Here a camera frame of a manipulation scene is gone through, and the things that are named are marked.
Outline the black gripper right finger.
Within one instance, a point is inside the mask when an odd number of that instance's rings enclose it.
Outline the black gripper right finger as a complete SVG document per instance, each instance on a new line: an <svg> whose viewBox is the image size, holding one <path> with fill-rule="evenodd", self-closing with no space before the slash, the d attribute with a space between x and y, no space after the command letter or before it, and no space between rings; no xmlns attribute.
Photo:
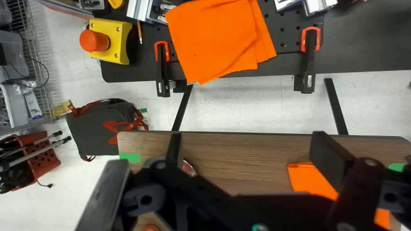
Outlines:
<svg viewBox="0 0 411 231"><path fill-rule="evenodd" d="M325 180L339 191L355 158L326 132L314 131L310 137L309 160Z"/></svg>

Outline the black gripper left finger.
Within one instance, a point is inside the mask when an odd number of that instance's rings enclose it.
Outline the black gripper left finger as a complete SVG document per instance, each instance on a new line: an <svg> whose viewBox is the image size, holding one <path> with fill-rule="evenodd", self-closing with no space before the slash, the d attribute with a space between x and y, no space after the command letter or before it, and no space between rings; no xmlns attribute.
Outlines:
<svg viewBox="0 0 411 231"><path fill-rule="evenodd" d="M129 164L127 160L109 160L91 193L74 231L114 231L128 177Z"/></svg>

